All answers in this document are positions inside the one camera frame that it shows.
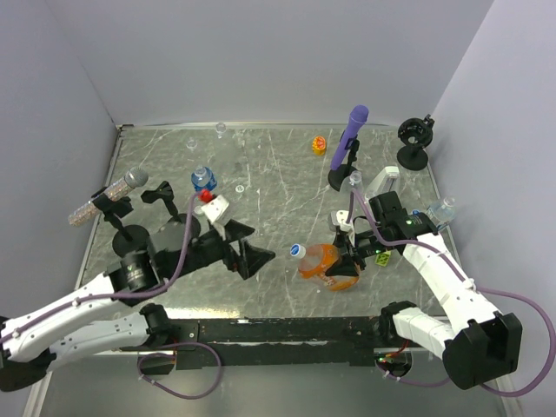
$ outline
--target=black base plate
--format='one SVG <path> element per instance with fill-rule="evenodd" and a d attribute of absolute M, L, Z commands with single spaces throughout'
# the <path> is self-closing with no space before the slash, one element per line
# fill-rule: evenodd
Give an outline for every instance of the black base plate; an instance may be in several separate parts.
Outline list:
<path fill-rule="evenodd" d="M 180 218 L 179 223 L 183 223 L 185 224 L 185 222 L 188 219 L 188 215 L 186 213 L 180 213 L 178 215 L 178 217 Z M 172 223 L 172 222 L 177 222 L 177 220 L 174 217 L 170 217 L 170 220 L 168 220 L 168 223 Z M 201 235 L 201 224 L 199 223 L 199 221 L 197 220 L 197 218 L 192 215 L 191 216 L 191 234 L 190 234 L 190 238 L 194 239 L 197 238 Z"/>
<path fill-rule="evenodd" d="M 131 240 L 126 240 L 121 232 L 116 233 L 114 239 L 112 239 L 112 248 L 116 255 L 123 258 L 129 252 L 145 249 L 147 247 L 149 231 L 146 228 L 138 224 L 130 224 L 124 229 L 131 235 Z"/>
<path fill-rule="evenodd" d="M 356 167 L 349 167 L 346 169 L 347 165 L 343 163 L 337 170 L 328 171 L 328 183 L 330 187 L 335 189 L 336 191 L 340 191 L 341 183 L 344 181 L 344 178 L 347 178 L 351 175 L 352 172 L 356 171 Z"/>
<path fill-rule="evenodd" d="M 413 146 L 404 146 L 398 151 L 398 162 L 410 171 L 421 171 L 428 164 L 428 155 L 423 149 L 416 149 Z"/>

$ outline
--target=silver microphone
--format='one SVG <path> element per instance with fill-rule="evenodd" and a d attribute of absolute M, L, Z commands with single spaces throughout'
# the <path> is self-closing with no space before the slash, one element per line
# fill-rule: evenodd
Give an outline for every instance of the silver microphone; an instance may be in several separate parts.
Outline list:
<path fill-rule="evenodd" d="M 114 182 L 103 193 L 113 202 L 117 202 L 125 197 L 133 189 L 142 187 L 149 180 L 149 174 L 142 168 L 134 167 L 130 169 L 123 178 Z M 81 226 L 101 213 L 101 210 L 95 207 L 92 201 L 83 204 L 80 208 L 68 216 L 68 222 L 72 226 Z"/>

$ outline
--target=gray marble tabletop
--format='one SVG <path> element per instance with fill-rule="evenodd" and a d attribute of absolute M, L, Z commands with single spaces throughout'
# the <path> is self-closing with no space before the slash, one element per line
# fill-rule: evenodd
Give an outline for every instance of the gray marble tabletop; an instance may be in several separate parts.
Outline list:
<path fill-rule="evenodd" d="M 175 318 L 375 315 L 389 302 L 403 300 L 415 302 L 429 314 L 443 315 L 427 284 L 397 253 L 386 267 L 371 260 L 359 282 L 339 292 L 299 276 L 296 261 L 289 255 L 291 245 L 331 243 L 334 234 L 328 230 L 327 216 L 332 210 L 348 208 L 348 200 L 331 189 L 327 180 L 341 132 L 342 128 L 326 126 L 246 126 L 228 128 L 218 138 L 214 129 L 206 128 L 124 129 L 112 179 L 137 165 L 150 175 L 145 188 L 129 195 L 134 211 L 123 219 L 124 224 L 140 224 L 153 234 L 168 220 L 161 201 L 147 205 L 140 199 L 145 189 L 154 189 L 162 181 L 171 184 L 175 204 L 185 211 L 193 192 L 191 172 L 203 164 L 215 172 L 216 191 L 234 204 L 234 218 L 256 229 L 250 242 L 276 252 L 275 259 L 246 281 L 219 262 L 183 276 L 168 293 L 151 301 L 163 304 Z M 327 139 L 324 156 L 311 150 L 315 136 Z M 186 145 L 191 138 L 197 141 L 193 150 Z M 401 143 L 395 129 L 365 128 L 359 139 L 355 166 L 368 183 L 385 166 L 396 164 Z M 427 169 L 400 168 L 400 172 L 404 207 L 423 210 L 436 199 Z M 243 192 L 235 190 L 238 185 L 244 187 Z M 199 220 L 206 231 L 206 221 Z M 99 223 L 82 284 L 117 261 L 111 249 L 113 235 L 108 223 Z"/>

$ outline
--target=red object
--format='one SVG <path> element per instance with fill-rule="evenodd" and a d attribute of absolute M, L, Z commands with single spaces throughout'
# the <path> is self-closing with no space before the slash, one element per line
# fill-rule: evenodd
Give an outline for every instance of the red object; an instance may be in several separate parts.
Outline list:
<path fill-rule="evenodd" d="M 210 191 L 208 191 L 207 189 L 201 191 L 201 194 L 199 195 L 199 200 L 201 200 L 202 202 L 212 202 L 214 199 L 215 197 L 210 194 Z"/>

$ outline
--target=white wall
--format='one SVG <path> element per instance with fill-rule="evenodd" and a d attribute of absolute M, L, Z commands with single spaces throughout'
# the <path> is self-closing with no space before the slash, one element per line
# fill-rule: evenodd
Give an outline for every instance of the white wall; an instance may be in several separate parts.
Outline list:
<path fill-rule="evenodd" d="M 67 215 L 100 188 L 116 129 L 44 0 L 0 2 L 0 315 L 73 289 L 90 228 Z M 19 416 L 28 390 L 0 394 Z"/>
<path fill-rule="evenodd" d="M 528 295 L 556 319 L 556 3 L 497 0 L 437 109 L 432 149 L 440 191 L 461 213 L 453 231 L 464 267 L 486 287 Z M 541 319 L 494 300 L 525 328 L 516 387 L 547 354 Z M 554 415 L 556 373 L 522 397 L 526 415 Z"/>
<path fill-rule="evenodd" d="M 116 124 L 399 125 L 430 113 L 492 0 L 47 0 Z"/>

